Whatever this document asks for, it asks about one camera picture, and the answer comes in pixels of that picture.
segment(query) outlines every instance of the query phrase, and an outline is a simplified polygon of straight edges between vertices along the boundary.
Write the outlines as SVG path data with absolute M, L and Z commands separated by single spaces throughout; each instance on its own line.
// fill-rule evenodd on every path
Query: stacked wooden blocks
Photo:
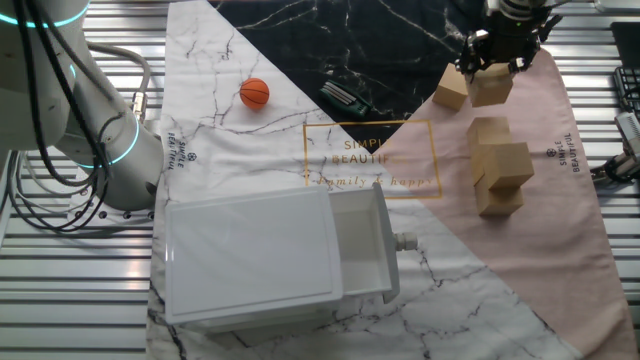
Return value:
M 433 102 L 458 111 L 462 108 L 467 96 L 464 75 L 456 71 L 455 65 L 447 65 L 438 88 L 433 94 Z
M 481 117 L 467 131 L 480 215 L 510 215 L 524 205 L 520 187 L 533 176 L 527 143 L 513 143 L 504 117 Z

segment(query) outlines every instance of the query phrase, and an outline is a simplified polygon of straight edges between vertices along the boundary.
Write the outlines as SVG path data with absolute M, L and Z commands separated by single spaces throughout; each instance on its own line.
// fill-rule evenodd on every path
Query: wooden block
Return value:
M 491 145 L 483 153 L 482 167 L 491 190 L 520 187 L 533 176 L 527 143 Z
M 484 176 L 475 185 L 475 189 L 478 214 L 481 216 L 508 216 L 524 205 L 520 188 L 489 190 Z
M 504 104 L 513 88 L 507 64 L 494 64 L 487 70 L 466 75 L 465 80 L 473 107 Z
M 473 176 L 473 185 L 480 181 L 484 176 L 484 156 L 493 145 L 478 145 L 471 153 L 471 174 Z
M 438 88 L 433 95 L 433 102 L 457 111 L 462 108 L 467 96 L 467 84 L 464 75 L 456 71 L 455 65 L 447 65 Z
M 478 145 L 510 143 L 509 121 L 505 117 L 475 118 L 467 130 L 467 141 L 471 153 Z

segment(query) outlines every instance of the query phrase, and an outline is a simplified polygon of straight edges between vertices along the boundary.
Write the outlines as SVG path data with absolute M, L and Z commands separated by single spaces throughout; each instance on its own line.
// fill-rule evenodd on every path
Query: small ball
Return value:
M 260 110 L 269 100 L 269 87 L 258 78 L 251 78 L 240 88 L 240 99 L 253 110 Z

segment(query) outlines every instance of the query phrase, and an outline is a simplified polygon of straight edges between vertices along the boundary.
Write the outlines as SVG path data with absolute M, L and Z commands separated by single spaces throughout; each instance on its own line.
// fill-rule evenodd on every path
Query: cable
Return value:
M 87 202 L 91 202 L 91 201 L 93 201 L 94 196 L 89 197 L 89 199 L 88 199 L 87 201 L 83 202 L 83 203 L 82 203 L 82 204 L 80 204 L 80 205 L 77 205 L 77 206 L 74 206 L 74 207 L 72 207 L 72 208 L 70 208 L 70 209 L 65 209 L 65 210 L 62 210 L 62 211 L 51 210 L 51 209 L 49 209 L 49 208 L 47 208 L 47 207 L 44 207 L 44 206 L 42 206 L 42 205 L 40 205 L 40 204 L 36 204 L 36 203 L 34 203 L 33 201 L 29 200 L 29 199 L 28 199 L 28 198 L 27 198 L 27 197 L 22 193 L 22 185 L 20 185 L 20 186 L 18 187 L 18 184 L 21 184 L 21 183 L 22 183 L 22 181 L 21 181 L 21 177 L 22 177 L 22 176 L 21 176 L 21 174 L 22 174 L 22 173 L 21 173 L 21 170 L 22 170 L 22 164 L 23 164 L 23 163 L 25 163 L 25 162 L 26 162 L 27 164 L 29 163 L 29 160 L 26 158 L 26 153 L 24 153 L 24 152 L 23 152 L 23 153 L 19 153 L 19 155 L 18 155 L 18 160 L 17 160 L 17 165 L 16 165 L 16 171 L 18 172 L 18 175 L 17 175 L 17 176 L 18 176 L 18 178 L 16 179 L 16 186 L 14 186 L 14 189 L 12 189 L 12 190 L 16 193 L 16 195 L 18 195 L 18 197 L 20 197 L 20 198 L 22 199 L 22 201 L 24 201 L 24 202 L 28 202 L 31 206 L 35 206 L 35 207 L 37 207 L 37 208 L 39 208 L 39 209 L 42 209 L 42 210 L 44 210 L 44 211 L 46 211 L 46 212 L 50 212 L 50 213 L 53 213 L 53 214 L 66 214 L 66 213 L 68 213 L 69 211 L 73 211 L 73 210 L 79 209 L 79 208 L 81 208 L 81 207 L 84 207 L 84 206 L 87 204 Z M 33 180 L 35 180 L 35 181 L 36 181 L 36 183 L 38 183 L 37 178 L 34 176 L 34 174 L 33 174 L 33 173 L 31 173 L 31 175 L 32 175 L 32 179 L 33 179 Z M 47 191 L 49 191 L 49 192 L 53 193 L 53 194 L 60 194 L 60 195 L 77 194 L 77 192 L 74 192 L 74 193 L 67 193 L 67 194 L 65 194 L 65 193 L 58 193 L 58 192 L 55 192 L 55 191 L 50 191 L 49 189 L 47 189 L 46 187 L 43 187 L 42 185 L 41 185 L 41 187 L 42 187 L 43 189 L 45 189 L 45 190 L 47 190 Z
M 33 179 L 33 181 L 35 181 L 35 183 L 38 184 L 38 186 L 40 186 L 43 190 L 45 190 L 48 193 L 51 193 L 51 194 L 54 194 L 54 195 L 62 195 L 62 196 L 75 195 L 75 194 L 79 194 L 79 193 L 87 190 L 91 186 L 91 184 L 87 184 L 83 188 L 80 188 L 79 190 L 76 190 L 76 191 L 70 192 L 70 193 L 61 193 L 61 192 L 57 192 L 57 191 L 51 190 L 43 182 L 41 182 L 40 179 L 37 178 L 37 176 L 35 174 L 35 171 L 31 167 L 31 161 L 29 161 L 29 159 L 27 158 L 26 153 L 24 154 L 23 161 L 27 165 L 26 166 L 27 167 L 27 171 L 29 171 L 29 174 L 31 175 L 31 178 Z
M 73 113 L 73 116 L 76 118 L 76 120 L 78 121 L 78 125 L 80 126 L 80 130 L 82 130 L 82 133 L 84 134 L 84 136 L 87 139 L 87 142 L 89 143 L 89 147 L 91 148 L 94 156 L 98 157 L 100 159 L 100 161 L 102 162 L 102 165 L 105 167 L 105 172 L 108 172 L 108 162 L 106 160 L 106 156 L 105 154 L 102 152 L 102 149 L 100 149 L 98 147 L 98 145 L 96 144 L 96 142 L 93 139 L 93 136 L 91 134 L 91 131 L 89 130 L 89 127 L 87 126 L 86 121 L 84 120 L 84 117 L 82 116 L 82 112 L 80 111 L 80 107 L 78 106 L 78 103 L 75 101 L 75 98 L 73 97 L 73 92 L 71 91 L 71 88 L 69 87 L 69 84 L 67 83 L 67 80 L 64 76 L 64 72 L 62 71 L 62 67 L 60 66 L 60 62 L 58 61 L 58 57 L 56 56 L 55 50 L 53 49 L 53 45 L 51 44 L 51 40 L 49 39 L 49 36 L 47 36 L 47 33 L 44 29 L 44 25 L 42 23 L 42 19 L 40 17 L 40 13 L 38 12 L 38 10 L 36 9 L 36 7 L 34 6 L 34 1 L 33 0 L 25 0 L 26 4 L 27 4 L 27 9 L 29 10 L 29 12 L 31 13 L 31 17 L 33 19 L 33 22 L 35 24 L 36 27 L 36 31 L 38 33 L 38 36 L 40 37 L 40 41 L 42 42 L 42 46 L 44 47 L 45 53 L 47 54 L 47 57 L 49 58 L 49 62 L 51 63 L 51 66 L 53 67 L 53 72 L 56 75 L 56 78 L 58 79 L 58 83 L 60 84 L 60 86 L 62 87 L 62 91 L 65 95 L 65 97 L 67 98 L 67 102 L 69 102 L 69 105 L 71 107 L 71 112 Z M 60 179 L 56 179 L 58 181 L 60 181 L 61 183 L 65 184 L 65 182 L 69 182 L 68 180 L 60 177 Z
M 104 86 L 100 83 L 100 80 L 93 74 L 93 72 L 91 72 L 91 70 L 89 70 L 89 68 L 82 62 L 82 60 L 80 60 L 71 46 L 69 46 L 69 43 L 67 43 L 62 34 L 60 34 L 60 31 L 58 31 L 58 28 L 54 25 L 53 20 L 51 20 L 51 17 L 49 16 L 49 14 L 47 14 L 42 5 L 38 1 L 35 1 L 33 5 L 40 13 L 40 16 L 42 16 L 42 18 L 44 19 L 44 22 L 47 24 L 51 34 L 53 34 L 53 37 L 56 38 L 56 41 L 58 41 L 64 51 L 67 52 L 73 63 L 76 64 L 80 71 L 82 71 L 85 76 L 98 88 L 98 90 L 100 90 L 104 97 L 106 97 L 109 101 L 113 101 L 113 96 L 109 94 L 109 91 L 104 88 Z
M 140 54 L 135 53 L 133 51 L 129 51 L 129 50 L 118 48 L 111 45 L 98 44 L 98 43 L 89 42 L 89 41 L 87 42 L 87 45 L 89 46 L 89 50 L 91 51 L 96 51 L 96 52 L 109 54 L 109 55 L 121 56 L 121 57 L 130 59 L 131 61 L 142 66 L 142 81 L 140 82 L 140 87 L 138 88 L 138 91 L 141 93 L 147 92 L 147 88 L 149 86 L 149 80 L 151 79 L 151 66 L 149 66 L 149 63 L 144 57 L 142 57 Z
M 11 153 L 11 157 L 9 159 L 9 168 L 12 169 L 12 171 L 15 171 L 15 168 L 17 166 L 17 161 L 18 161 L 18 153 L 17 152 L 12 152 Z M 16 185 L 18 186 L 18 189 L 20 191 L 22 191 L 20 182 L 19 182 L 19 174 L 17 172 L 15 172 L 16 174 Z M 9 189 L 13 188 L 13 177 L 14 176 L 10 176 L 7 178 L 8 181 L 8 186 Z M 93 210 L 93 212 L 91 213 L 91 215 L 89 215 L 89 217 L 87 218 L 87 220 L 85 220 L 85 222 L 83 222 L 82 224 L 75 226 L 71 229 L 67 229 L 69 226 L 75 224 L 89 209 L 89 207 L 91 206 L 91 202 L 88 202 L 84 209 L 82 211 L 80 211 L 80 213 L 76 216 L 76 218 L 74 218 L 73 220 L 67 222 L 66 224 L 60 225 L 60 226 L 54 226 L 50 223 L 48 223 L 47 221 L 45 221 L 42 216 L 38 213 L 36 213 L 33 208 L 29 205 L 29 203 L 25 202 L 24 205 L 25 207 L 29 210 L 29 212 L 31 213 L 31 215 L 38 220 L 41 224 L 43 225 L 38 225 L 35 222 L 31 221 L 27 215 L 25 215 L 20 208 L 18 207 L 18 203 L 15 199 L 15 196 L 13 195 L 13 192 L 10 191 L 9 192 L 9 200 L 11 201 L 12 206 L 14 207 L 14 209 L 16 210 L 16 213 L 18 214 L 18 216 L 20 216 L 20 218 L 22 218 L 22 220 L 24 220 L 26 223 L 28 223 L 29 225 L 37 228 L 37 229 L 41 229 L 41 230 L 51 230 L 51 231 L 55 231 L 55 232 L 60 232 L 60 233 L 68 233 L 68 232 L 73 232 L 73 231 L 77 231 L 80 230 L 82 228 L 84 228 L 96 215 L 96 213 L 98 212 L 98 209 L 100 208 L 100 206 L 103 204 L 104 202 L 104 198 L 107 194 L 107 188 L 108 188 L 108 183 L 107 183 L 108 179 L 105 177 L 105 184 L 104 184 L 104 188 L 103 188 L 103 193 L 100 196 L 100 201 L 98 202 L 98 205 L 95 207 L 95 209 Z M 96 193 L 96 188 L 98 185 L 98 181 L 97 179 L 94 180 L 94 186 L 91 190 L 91 196 L 95 196 Z
M 9 187 L 5 185 L 4 195 L 2 195 L 2 203 L 0 203 L 0 215 L 4 212 L 7 204 L 7 198 L 9 197 Z
M 40 156 L 42 157 L 42 161 L 45 164 L 45 167 L 56 180 L 66 184 L 68 186 L 84 186 L 91 182 L 92 178 L 97 174 L 97 170 L 92 172 L 92 174 L 84 181 L 81 182 L 70 182 L 64 179 L 53 167 L 51 163 L 51 158 L 47 153 L 47 148 L 44 143 L 44 136 L 42 133 L 42 124 L 40 123 L 40 108 L 38 106 L 38 86 L 36 82 L 35 76 L 35 64 L 33 61 L 33 51 L 31 49 L 31 40 L 29 39 L 29 33 L 27 31 L 26 25 L 26 14 L 24 8 L 20 0 L 13 0 L 13 6 L 16 12 L 16 19 L 18 21 L 18 30 L 20 31 L 20 40 L 22 42 L 22 48 L 24 52 L 24 58 L 27 68 L 27 85 L 29 89 L 29 102 L 31 108 L 31 120 L 33 122 L 33 129 L 36 135 L 36 144 L 38 146 L 38 151 L 40 152 Z M 94 165 L 97 165 L 98 159 L 94 157 Z
M 147 60 L 140 54 L 126 49 L 118 48 L 111 45 L 98 44 L 88 42 L 89 50 L 101 52 L 110 55 L 121 56 L 127 58 L 142 66 L 142 81 L 138 87 L 138 91 L 133 94 L 133 113 L 140 123 L 144 122 L 145 112 L 147 111 L 147 88 L 151 79 L 151 67 Z
M 107 119 L 107 121 L 104 122 L 104 124 L 100 128 L 100 131 L 98 132 L 98 141 L 100 141 L 102 143 L 102 136 L 104 135 L 104 132 L 107 130 L 109 125 L 111 125 L 114 121 L 121 119 L 124 115 L 125 115 L 125 113 L 121 112 L 121 113 L 118 113 L 117 115 L 112 116 L 109 119 Z

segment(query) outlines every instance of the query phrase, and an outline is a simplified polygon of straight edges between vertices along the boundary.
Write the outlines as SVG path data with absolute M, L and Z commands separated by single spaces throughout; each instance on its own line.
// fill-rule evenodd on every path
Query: black cable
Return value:
M 5 205 L 7 204 L 7 198 L 9 197 L 9 187 L 5 185 L 4 195 L 2 196 L 2 203 L 0 204 L 0 216 L 5 209 Z
M 89 143 L 89 147 L 91 148 L 91 151 L 93 152 L 94 156 L 98 157 L 101 165 L 104 167 L 104 171 L 108 173 L 109 163 L 107 161 L 106 155 L 103 153 L 102 149 L 98 146 L 96 141 L 93 139 L 91 130 L 89 130 L 89 127 L 87 126 L 87 123 L 84 117 L 82 116 L 82 112 L 80 111 L 80 107 L 78 106 L 78 103 L 75 101 L 75 98 L 73 96 L 73 91 L 71 91 L 71 88 L 67 83 L 67 79 L 64 75 L 62 67 L 60 66 L 60 62 L 58 61 L 58 57 L 56 56 L 53 45 L 51 44 L 51 40 L 49 39 L 49 36 L 47 35 L 44 29 L 44 25 L 42 23 L 42 18 L 40 17 L 40 13 L 35 7 L 33 0 L 25 0 L 25 2 L 27 4 L 27 9 L 31 13 L 31 18 L 33 20 L 33 23 L 35 24 L 36 32 L 40 37 L 40 41 L 42 43 L 42 46 L 44 47 L 45 53 L 47 54 L 47 58 L 49 58 L 49 62 L 53 67 L 53 72 L 56 75 L 56 78 L 58 79 L 58 83 L 62 88 L 62 92 L 67 98 L 67 102 L 69 102 L 71 113 L 76 118 L 76 121 L 80 126 L 80 130 L 82 130 L 83 135 L 85 136 L 87 142 Z M 62 177 L 61 179 L 62 181 L 60 181 L 59 179 L 56 179 L 56 180 L 60 181 L 64 185 L 67 185 L 67 183 L 69 183 L 67 179 L 64 179 Z
M 616 156 L 612 157 L 611 159 L 609 159 L 603 166 L 604 168 L 604 172 L 607 174 L 607 176 L 618 183 L 624 184 L 624 183 L 630 183 L 631 181 L 633 181 L 634 177 L 632 175 L 618 175 L 616 174 Z
M 28 156 L 24 156 L 24 160 L 25 160 L 25 164 L 27 165 L 27 170 L 29 171 L 29 175 L 31 175 L 31 178 L 33 179 L 33 181 L 36 182 L 36 184 L 38 184 L 38 186 L 40 186 L 42 189 L 44 189 L 45 191 L 51 193 L 51 194 L 55 194 L 55 195 L 75 195 L 75 194 L 79 194 L 83 191 L 88 191 L 89 187 L 91 187 L 91 184 L 87 184 L 83 187 L 78 188 L 78 190 L 72 191 L 72 192 L 63 192 L 60 193 L 58 191 L 55 190 L 51 190 L 48 186 L 46 186 L 45 184 L 43 184 L 38 177 L 35 174 L 35 171 L 33 170 L 33 167 L 31 166 L 31 162 L 28 159 Z
M 124 115 L 125 115 L 124 112 L 119 112 L 118 114 L 110 117 L 109 119 L 107 119 L 107 121 L 104 122 L 104 124 L 100 128 L 100 132 L 98 132 L 98 141 L 101 144 L 103 143 L 102 136 L 104 135 L 104 132 L 107 130 L 107 127 L 109 127 L 109 125 L 111 125 L 114 121 L 121 119 Z
M 29 38 L 29 32 L 27 30 L 26 25 L 26 14 L 24 8 L 20 0 L 13 0 L 13 6 L 16 12 L 16 19 L 18 21 L 18 30 L 20 31 L 20 40 L 22 42 L 22 48 L 24 52 L 24 58 L 27 69 L 27 85 L 29 89 L 29 102 L 31 108 L 31 120 L 33 122 L 33 130 L 36 135 L 36 144 L 38 146 L 38 151 L 40 152 L 40 157 L 44 162 L 45 167 L 49 171 L 49 174 L 53 176 L 57 181 L 67 185 L 67 186 L 84 186 L 88 184 L 93 177 L 96 176 L 97 171 L 92 172 L 92 174 L 85 180 L 80 182 L 71 182 L 62 177 L 53 167 L 51 162 L 51 158 L 47 152 L 47 147 L 44 143 L 44 135 L 42 133 L 42 124 L 40 122 L 40 107 L 38 106 L 38 86 L 36 82 L 35 76 L 35 64 L 33 61 L 33 50 L 31 49 L 31 40 Z M 97 169 L 97 158 L 94 157 L 94 170 Z
M 21 189 L 21 183 L 20 183 L 20 173 L 17 171 L 18 169 L 16 169 L 17 165 L 18 165 L 18 153 L 17 152 L 13 152 L 11 154 L 11 158 L 9 159 L 9 169 L 11 169 L 11 171 L 15 171 L 15 181 L 16 181 L 16 186 L 19 188 L 20 191 L 22 191 Z M 29 205 L 28 202 L 23 202 L 25 207 L 29 210 L 29 212 L 31 212 L 32 216 L 34 218 L 36 218 L 40 223 L 42 223 L 43 225 L 38 225 L 35 222 L 31 221 L 27 215 L 25 215 L 20 208 L 18 207 L 18 203 L 15 199 L 15 196 L 13 196 L 13 182 L 12 182 L 12 178 L 13 176 L 9 176 L 7 177 L 7 187 L 9 190 L 9 199 L 11 201 L 11 204 L 13 205 L 13 207 L 16 210 L 16 213 L 18 214 L 18 216 L 20 216 L 20 218 L 22 218 L 22 220 L 24 220 L 26 223 L 28 223 L 29 225 L 37 228 L 37 229 L 41 229 L 41 230 L 51 230 L 51 231 L 55 231 L 55 232 L 59 232 L 59 233 L 68 233 L 68 232 L 74 232 L 77 230 L 80 230 L 82 228 L 84 228 L 91 220 L 93 220 L 93 218 L 95 217 L 96 213 L 98 212 L 98 209 L 100 209 L 100 206 L 102 206 L 104 199 L 106 197 L 107 194 L 107 188 L 108 188 L 108 179 L 105 178 L 105 185 L 103 188 L 103 193 L 100 196 L 100 200 L 98 202 L 98 205 L 95 207 L 95 209 L 93 210 L 93 212 L 89 215 L 89 217 L 80 225 L 75 226 L 74 228 L 71 229 L 66 229 L 67 227 L 75 224 L 82 216 L 84 216 L 84 214 L 86 214 L 86 212 L 89 210 L 89 208 L 91 207 L 91 201 L 87 202 L 87 204 L 85 205 L 84 209 L 82 209 L 82 211 L 80 211 L 76 217 L 67 222 L 66 224 L 63 225 L 59 225 L 59 226 L 55 226 L 52 225 L 50 223 L 48 223 L 47 221 L 45 221 L 42 216 L 40 214 L 38 214 L 37 212 L 35 212 L 33 210 L 33 208 L 31 207 L 31 205 Z M 97 179 L 94 180 L 94 184 L 93 184 L 93 188 L 91 190 L 91 198 L 93 198 L 95 196 L 96 193 L 96 189 L 98 185 L 98 181 Z

